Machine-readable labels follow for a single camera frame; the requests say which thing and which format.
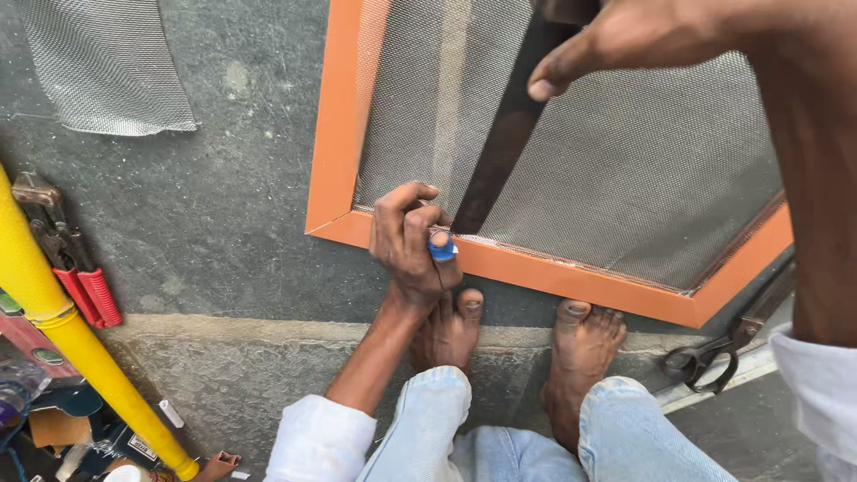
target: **rolled mesh piece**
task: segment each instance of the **rolled mesh piece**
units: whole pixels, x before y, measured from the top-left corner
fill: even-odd
[[[15,0],[36,74],[72,130],[196,130],[157,0]]]
[[[364,39],[377,37],[369,30],[387,4],[377,71],[357,79],[372,97],[354,206],[417,179],[440,186],[454,215],[530,2],[367,0],[361,58],[371,57]],[[755,77],[728,52],[688,68],[574,82],[548,102],[478,235],[691,294],[781,191]]]

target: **light blue jeans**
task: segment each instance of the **light blue jeans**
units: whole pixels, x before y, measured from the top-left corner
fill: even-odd
[[[393,424],[358,480],[735,481],[681,435],[631,378],[606,378],[586,395],[580,462],[531,431],[484,426],[455,437],[469,408],[470,383],[459,369],[441,366],[416,375],[402,388]]]

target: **black scissors handle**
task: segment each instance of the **black scissors handle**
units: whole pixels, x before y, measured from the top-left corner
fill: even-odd
[[[716,380],[703,385],[697,382],[711,367],[717,355],[728,353],[729,365]],[[738,370],[738,353],[730,336],[723,336],[710,341],[699,348],[683,346],[667,353],[659,362],[661,371],[667,377],[683,382],[689,389],[698,394],[719,394]]]

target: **yellow pole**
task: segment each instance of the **yellow pole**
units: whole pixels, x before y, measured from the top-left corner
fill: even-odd
[[[0,168],[0,287],[24,309],[24,316],[53,341],[138,437],[181,480],[200,470],[152,408],[122,373],[74,303],[65,295],[30,234],[27,219]]]

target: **bare foot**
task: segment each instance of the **bare foot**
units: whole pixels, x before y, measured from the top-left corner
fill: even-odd
[[[550,378],[542,387],[542,407],[548,413],[556,441],[578,453],[580,406],[628,335],[621,311],[592,307],[563,299],[556,309]]]
[[[435,366],[457,366],[470,376],[470,357],[479,339],[479,321],[485,300],[477,289],[458,295],[458,311],[452,293],[445,292],[411,343],[411,365],[416,371]]]

